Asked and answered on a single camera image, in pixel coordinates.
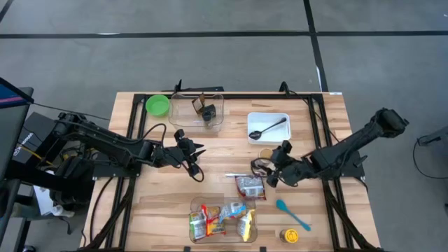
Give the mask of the red ramen noodle packet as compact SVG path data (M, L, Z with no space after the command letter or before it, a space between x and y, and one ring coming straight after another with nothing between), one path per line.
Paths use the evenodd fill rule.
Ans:
M203 204L201 210L206 219L206 236L210 237L219 234L225 235L225 225L219 221L221 208L219 206L207 206Z
M236 176L239 195L246 200L266 200L265 187L259 176Z

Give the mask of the black ladle with metal handle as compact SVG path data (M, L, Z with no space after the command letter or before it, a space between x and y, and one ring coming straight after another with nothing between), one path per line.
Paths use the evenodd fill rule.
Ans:
M284 123L284 122L286 122L286 121L287 121L286 118L282 118L282 119L280 119L278 122L276 122L276 123L274 123L273 125L270 125L269 127L267 127L266 129L264 129L264 130L262 130L262 131L258 131L258 130L253 131L253 132L251 132L248 136L249 136L251 139L253 139L253 140L259 140L259 138L262 136L263 132L266 132L267 130L270 130L271 128L273 128L273 127L275 127L275 126L277 126L277 125L280 125L280 124L282 124L282 123Z

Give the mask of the clear plastic bin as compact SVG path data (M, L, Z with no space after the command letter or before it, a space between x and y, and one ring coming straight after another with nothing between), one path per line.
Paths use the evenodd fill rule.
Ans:
M253 200L245 200L241 198L232 197L196 197L190 203L190 213L200 211L203 204L207 206L218 206L220 210L226 204L231 202L243 202L246 204L246 212L250 209L255 209L253 217L253 225L251 228L251 237L248 241L244 242L242 237L237 233L237 224L240 218L234 218L230 220L224 220L226 234L215 234L210 237L205 237L197 241L193 241L190 235L190 222L189 222L189 237L195 244L217 244L217 243L253 243L258 238L258 227L256 224L256 203Z
M192 100L201 94L173 94L170 99L169 122L184 132L218 132L224 120L224 97L221 94L204 94L205 106L213 104L216 107L216 117L210 122L204 122L202 114L197 114Z

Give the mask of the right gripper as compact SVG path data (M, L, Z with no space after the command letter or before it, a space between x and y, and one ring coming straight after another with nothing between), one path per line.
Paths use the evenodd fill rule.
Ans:
M288 155L291 149L291 143L283 140L282 144L272 151L271 161L276 163L276 175L267 176L266 182L269 186L277 187L279 180L288 186L296 186L299 181L314 177L314 170L308 162Z

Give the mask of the yellow ramen noodle packet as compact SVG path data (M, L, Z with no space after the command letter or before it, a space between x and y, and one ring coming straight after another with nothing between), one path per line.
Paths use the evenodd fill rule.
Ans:
M255 209L250 209L242 216L237 224L237 233L241 236L244 242L247 242L251 237L251 228L253 225L253 217L255 214Z

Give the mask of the computer monitor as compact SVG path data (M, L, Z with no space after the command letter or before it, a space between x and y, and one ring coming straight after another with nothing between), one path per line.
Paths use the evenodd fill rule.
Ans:
M29 106L34 102L32 87L15 87L0 77L0 181L12 159Z

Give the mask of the green plastic bowl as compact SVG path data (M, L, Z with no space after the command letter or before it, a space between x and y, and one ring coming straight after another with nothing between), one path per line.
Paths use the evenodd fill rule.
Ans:
M163 94L155 94L147 99L145 108L152 116L162 117L169 112L170 100Z

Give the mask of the blue ramen noodle packet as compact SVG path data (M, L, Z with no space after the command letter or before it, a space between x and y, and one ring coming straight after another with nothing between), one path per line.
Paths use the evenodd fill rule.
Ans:
M246 204L243 202L231 202L221 208L219 215L219 223L224 220L230 220L234 218L241 218L246 214Z

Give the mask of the yellow-lid jar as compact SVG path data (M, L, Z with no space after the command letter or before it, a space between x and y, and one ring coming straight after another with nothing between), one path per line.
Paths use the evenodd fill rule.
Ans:
M280 231L279 238L283 243L295 244L299 240L299 234L295 229L285 229Z

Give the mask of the black equipment stand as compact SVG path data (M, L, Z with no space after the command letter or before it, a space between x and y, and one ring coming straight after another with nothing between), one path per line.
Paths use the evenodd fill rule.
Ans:
M63 161L54 174L11 160L4 178L49 189L50 198L56 204L83 206L92 196L94 168L91 161L78 156Z

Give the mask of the white paper sheet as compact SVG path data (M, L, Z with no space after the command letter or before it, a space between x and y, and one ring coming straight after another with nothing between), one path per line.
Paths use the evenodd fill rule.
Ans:
M50 198L50 191L47 188L33 186L35 196L37 198L39 211L42 216L53 215L56 217L72 218L75 215L74 211L68 211L60 204L56 204Z

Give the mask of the white plastic bin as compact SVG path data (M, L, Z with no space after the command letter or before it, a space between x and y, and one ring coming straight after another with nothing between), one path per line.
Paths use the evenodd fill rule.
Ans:
M284 122L263 132L259 139L248 137L248 142L254 145L280 145L283 140L291 138L290 117L286 113L251 112L247 115L247 133L263 131L269 126L285 119Z

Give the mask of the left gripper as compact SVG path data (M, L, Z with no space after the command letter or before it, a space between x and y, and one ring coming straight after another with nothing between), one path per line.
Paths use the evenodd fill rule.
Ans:
M185 132L178 129L174 133L174 138L177 145L172 147L162 147L155 145L153 149L153 166L165 167L173 166L179 167L181 165L188 166L189 175L196 176L200 172L200 166L197 164L198 157L205 152L201 150L195 152L196 149L204 147L203 144L194 143L193 140L185 137Z

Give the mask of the teal silicone spoon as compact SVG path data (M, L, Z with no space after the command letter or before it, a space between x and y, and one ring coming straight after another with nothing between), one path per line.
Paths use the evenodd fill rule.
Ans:
M282 199L278 199L276 201L276 207L287 213L288 215L290 215L292 218L294 218L306 231L310 232L311 231L311 227L306 224L304 221L302 221L301 219L299 219L286 205L286 203L282 200Z

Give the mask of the black-lid spice jar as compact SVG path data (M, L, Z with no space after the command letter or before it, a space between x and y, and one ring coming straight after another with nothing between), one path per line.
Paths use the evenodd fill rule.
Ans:
M215 117L216 117L216 107L213 104L205 106L202 112L203 121L210 122Z

